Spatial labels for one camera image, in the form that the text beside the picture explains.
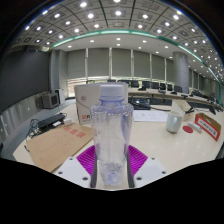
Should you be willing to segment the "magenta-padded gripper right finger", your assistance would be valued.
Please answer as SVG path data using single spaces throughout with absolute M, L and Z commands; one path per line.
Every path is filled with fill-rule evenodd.
M 167 175 L 167 171 L 155 157 L 147 157 L 143 152 L 129 146 L 127 175 L 130 188 L 140 188 Z

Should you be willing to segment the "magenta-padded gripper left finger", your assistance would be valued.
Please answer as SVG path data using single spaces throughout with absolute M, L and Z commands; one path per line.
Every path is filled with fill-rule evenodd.
M 68 157 L 54 174 L 81 187 L 95 188 L 97 183 L 95 147 L 90 146 L 77 157 Z

